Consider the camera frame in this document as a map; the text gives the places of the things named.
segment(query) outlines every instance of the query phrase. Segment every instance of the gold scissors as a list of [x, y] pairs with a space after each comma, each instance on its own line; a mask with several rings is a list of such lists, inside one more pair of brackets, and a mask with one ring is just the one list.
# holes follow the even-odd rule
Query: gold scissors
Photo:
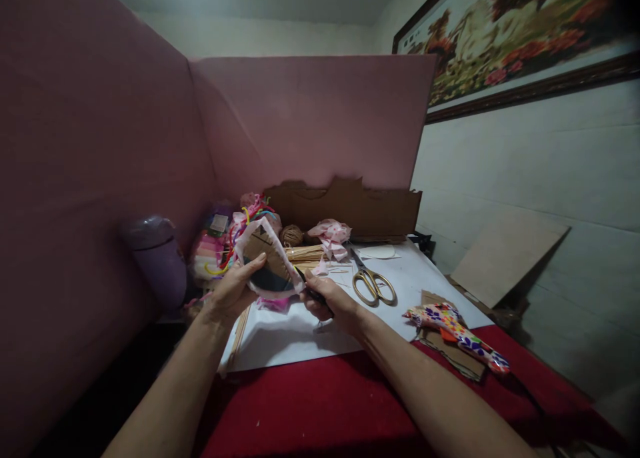
[[[358, 295], [358, 298], [360, 298], [364, 303], [366, 303], [370, 307], [378, 306], [378, 300], [382, 301], [386, 305], [396, 306], [397, 297], [395, 295], [395, 290], [393, 289], [393, 286], [391, 286], [391, 283], [389, 282], [389, 280], [384, 278], [384, 276], [382, 276], [380, 273], [376, 273], [374, 271], [369, 270], [364, 265], [364, 263], [362, 263], [362, 260], [360, 260], [360, 258], [358, 257], [357, 253], [353, 248], [351, 249], [351, 256], [353, 256], [353, 259], [355, 260], [355, 264], [358, 265], [358, 272], [353, 276], [353, 289], [355, 290], [356, 295]], [[393, 298], [388, 299], [382, 296], [382, 293], [380, 292], [380, 288], [378, 288], [378, 285], [375, 282], [375, 280], [377, 279], [386, 283], [386, 285], [389, 287], [389, 289], [393, 293]], [[357, 286], [355, 285], [358, 280], [362, 280], [365, 282], [365, 285], [367, 286], [367, 288], [371, 292], [371, 295], [373, 296], [373, 300], [366, 299], [363, 296], [363, 294], [360, 293]]]

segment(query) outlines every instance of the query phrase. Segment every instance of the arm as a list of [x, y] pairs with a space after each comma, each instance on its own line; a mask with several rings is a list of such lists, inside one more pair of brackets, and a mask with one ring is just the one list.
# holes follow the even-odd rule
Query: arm
[[[332, 280], [308, 275], [307, 286], [325, 296], [335, 320], [382, 370], [439, 456], [536, 456], [482, 398], [358, 305]], [[330, 318], [326, 307], [306, 296], [303, 300], [320, 320]]]
[[187, 330], [180, 346], [103, 457], [188, 457], [213, 377], [235, 320], [256, 296], [246, 282], [265, 263], [229, 270]]

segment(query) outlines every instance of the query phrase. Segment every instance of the white paper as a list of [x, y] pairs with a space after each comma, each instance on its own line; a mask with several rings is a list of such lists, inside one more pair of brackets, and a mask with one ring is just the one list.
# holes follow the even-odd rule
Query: white paper
[[391, 259], [400, 258], [395, 252], [393, 245], [380, 245], [376, 247], [360, 248], [358, 255], [361, 259], [375, 258], [375, 259]]
[[[420, 305], [423, 289], [454, 303], [470, 329], [493, 324], [469, 300], [458, 293], [438, 268], [410, 241], [396, 245], [395, 252], [399, 255], [398, 259], [367, 260], [365, 264], [367, 268], [380, 273], [391, 282], [398, 297], [398, 304], [394, 307], [379, 303], [377, 307], [372, 308], [360, 301], [352, 284], [356, 266], [351, 269], [337, 268], [347, 270], [348, 273], [329, 273], [329, 277], [347, 285], [348, 287], [341, 288], [352, 296], [356, 303], [378, 315], [407, 341], [416, 336], [416, 328], [403, 318], [402, 314], [407, 308]], [[368, 293], [364, 288], [361, 290], [363, 294]], [[390, 290], [383, 287], [381, 292], [387, 296]], [[228, 371], [284, 365], [361, 349], [356, 340], [342, 333], [333, 322], [324, 324], [318, 330], [318, 320], [306, 310], [304, 304], [294, 298], [291, 300], [287, 315], [258, 310], [252, 305], [240, 350], [233, 368]], [[223, 363], [226, 363], [229, 358], [234, 338], [235, 330], [223, 354]]]

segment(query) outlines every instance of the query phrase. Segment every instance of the water bottle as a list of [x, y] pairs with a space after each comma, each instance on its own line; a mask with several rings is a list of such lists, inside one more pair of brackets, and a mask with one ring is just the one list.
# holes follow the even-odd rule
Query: water bottle
[[165, 312], [178, 310], [187, 292], [187, 265], [173, 223], [152, 215], [123, 223], [120, 234]]

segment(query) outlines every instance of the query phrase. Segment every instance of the red table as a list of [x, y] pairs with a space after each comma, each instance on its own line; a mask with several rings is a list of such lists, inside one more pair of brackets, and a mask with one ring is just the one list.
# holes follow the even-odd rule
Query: red table
[[[547, 413], [546, 436], [558, 445], [584, 439], [622, 452], [625, 442], [588, 399], [497, 326], [474, 333], [504, 355], [513, 373]], [[521, 388], [486, 373], [480, 384], [458, 374], [442, 356], [418, 349], [460, 378], [532, 446], [545, 446], [542, 420]], [[388, 382], [364, 351], [217, 379], [200, 424], [202, 457], [273, 454], [429, 454]]]

